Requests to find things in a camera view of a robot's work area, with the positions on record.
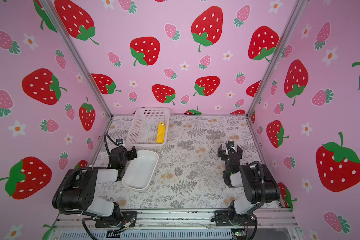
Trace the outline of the white plastic tray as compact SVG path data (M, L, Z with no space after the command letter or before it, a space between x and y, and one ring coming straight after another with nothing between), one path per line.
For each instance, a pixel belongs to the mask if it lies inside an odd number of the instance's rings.
M148 150L138 150L137 158L129 161L126 172L122 178L124 187L136 192L145 192L150 187L159 155Z

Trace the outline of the yellow paper napkin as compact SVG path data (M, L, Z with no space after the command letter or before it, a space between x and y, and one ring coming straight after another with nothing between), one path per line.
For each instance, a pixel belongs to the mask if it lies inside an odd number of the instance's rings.
M160 122L158 125L158 131L157 131L157 143L158 144L164 143L165 133L166 133L166 124L164 122Z

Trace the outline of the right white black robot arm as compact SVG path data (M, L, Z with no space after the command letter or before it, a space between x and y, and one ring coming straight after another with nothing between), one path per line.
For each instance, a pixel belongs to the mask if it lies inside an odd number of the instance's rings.
M232 201L225 211L215 211L211 222L217 226L256 225L254 212L265 203L280 199L280 189L268 167L259 161L242 165L243 150L234 141L218 148L218 157L225 162L223 180L229 188L242 188L244 193Z

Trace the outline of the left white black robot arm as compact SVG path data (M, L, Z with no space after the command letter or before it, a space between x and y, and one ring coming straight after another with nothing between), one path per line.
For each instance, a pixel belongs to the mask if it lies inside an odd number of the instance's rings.
M81 214L89 216L100 224L124 228L130 223L125 220L116 202L109 202L95 196L96 186L103 183L119 182L126 172L128 161L138 157L135 147L127 150L124 146L109 153L108 167L82 167L71 169L53 197L53 207L60 214Z

